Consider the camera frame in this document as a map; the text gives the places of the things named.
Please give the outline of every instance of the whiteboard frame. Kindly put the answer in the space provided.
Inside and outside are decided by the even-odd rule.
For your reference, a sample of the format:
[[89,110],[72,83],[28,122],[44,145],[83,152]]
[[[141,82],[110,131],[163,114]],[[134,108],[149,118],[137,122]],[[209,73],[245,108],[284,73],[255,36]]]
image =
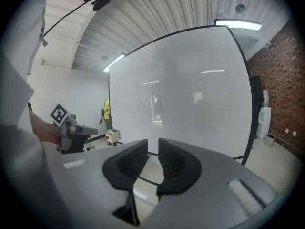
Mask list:
[[[237,41],[237,39],[235,38],[234,34],[232,33],[232,31],[230,30],[230,28],[226,25],[207,25],[207,26],[198,26],[198,27],[193,27],[193,28],[189,28],[189,29],[185,29],[185,30],[181,30],[181,31],[176,31],[176,32],[173,32],[173,33],[170,33],[170,34],[167,34],[165,36],[162,36],[160,38],[157,38],[147,44],[144,44],[143,46],[133,50],[132,52],[130,52],[129,54],[127,54],[125,56],[128,57],[129,55],[131,55],[132,53],[134,53],[135,51],[151,44],[151,43],[154,43],[158,40],[161,40],[163,38],[166,38],[166,37],[169,37],[169,36],[173,36],[175,34],[178,34],[178,33],[182,33],[182,32],[185,32],[185,31],[192,31],[192,30],[197,30],[197,29],[203,29],[203,28],[210,28],[210,27],[226,27],[228,30],[229,30],[229,33],[232,35],[241,55],[242,55],[242,58],[244,60],[244,64],[246,66],[246,70],[247,70],[247,73],[248,73],[248,78],[249,78],[249,83],[250,83],[250,88],[251,88],[251,99],[252,99],[252,119],[251,119],[251,128],[250,128],[250,134],[249,134],[249,139],[248,139],[248,143],[247,143],[247,147],[245,149],[245,152],[244,152],[244,155],[243,156],[240,156],[240,157],[234,157],[233,159],[243,159],[242,160],[242,165],[244,166],[248,160],[248,157],[250,155],[250,151],[252,149],[252,144],[253,144],[253,141],[254,141],[254,137],[255,137],[255,105],[254,105],[254,93],[253,93],[253,86],[252,86],[252,82],[251,82],[251,74],[250,74],[250,71],[249,71],[249,67],[247,66],[247,61],[246,61],[246,58],[244,56],[244,53]],[[109,73],[108,73],[108,93],[109,93],[109,99],[110,99],[110,73],[111,73],[111,67],[109,69]],[[112,117],[111,117],[111,106],[110,106],[110,101],[109,101],[109,109],[110,109],[110,125],[111,125],[111,128],[112,128]]]

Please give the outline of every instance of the red brick wall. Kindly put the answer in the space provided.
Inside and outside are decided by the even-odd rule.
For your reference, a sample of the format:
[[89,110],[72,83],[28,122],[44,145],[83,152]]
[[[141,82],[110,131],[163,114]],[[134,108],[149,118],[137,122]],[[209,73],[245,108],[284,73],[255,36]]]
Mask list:
[[277,137],[305,154],[305,44],[295,22],[288,23],[249,61],[252,76],[260,75],[269,91],[270,127]]

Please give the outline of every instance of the ceiling light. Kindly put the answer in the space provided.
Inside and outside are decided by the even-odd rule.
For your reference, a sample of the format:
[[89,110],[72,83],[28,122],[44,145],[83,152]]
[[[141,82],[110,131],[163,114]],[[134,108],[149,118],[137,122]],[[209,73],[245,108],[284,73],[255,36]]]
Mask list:
[[121,54],[115,61],[113,61],[111,64],[109,64],[108,66],[107,66],[107,68],[106,69],[104,69],[103,71],[104,72],[109,72],[109,68],[111,67],[111,66],[113,66],[115,63],[117,63],[118,61],[120,61],[122,58],[124,58],[126,55],[125,54]]
[[215,25],[226,25],[229,28],[248,29],[253,31],[259,31],[262,27],[262,25],[257,22],[234,19],[216,19]]

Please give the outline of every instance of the corrugated ceiling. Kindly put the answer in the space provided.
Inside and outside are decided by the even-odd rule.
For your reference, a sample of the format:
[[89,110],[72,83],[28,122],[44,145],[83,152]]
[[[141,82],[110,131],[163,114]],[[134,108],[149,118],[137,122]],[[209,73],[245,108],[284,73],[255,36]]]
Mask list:
[[[243,14],[235,11],[240,3],[246,6]],[[73,8],[75,5],[66,10],[68,12]],[[88,10],[90,5],[71,15],[54,31],[54,36],[69,37],[73,41],[79,29],[78,23],[84,20]],[[52,23],[65,14],[53,12],[56,19]],[[72,68],[100,73],[122,52],[129,53],[175,31],[212,25],[216,18],[225,17],[262,23],[259,32],[233,30],[244,54],[249,57],[284,26],[289,11],[281,0],[111,0],[89,23],[78,44]],[[60,31],[64,26],[71,26],[68,34]],[[68,42],[63,42],[62,47],[67,50],[62,47],[57,49],[62,55],[58,64],[72,53],[68,45]]]
[[[83,0],[47,0],[45,31],[82,3]],[[40,46],[36,62],[43,60],[44,65],[71,68],[81,37],[95,15],[92,8],[87,3],[54,27],[45,37],[48,46]]]

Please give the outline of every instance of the person in yellow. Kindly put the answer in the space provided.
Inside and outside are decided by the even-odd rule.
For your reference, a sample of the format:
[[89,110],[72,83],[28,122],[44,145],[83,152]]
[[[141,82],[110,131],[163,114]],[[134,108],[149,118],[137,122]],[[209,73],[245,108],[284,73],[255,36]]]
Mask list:
[[107,130],[111,129],[109,115],[110,115],[110,107],[109,107],[109,97],[108,97],[104,103],[104,121],[106,123]]

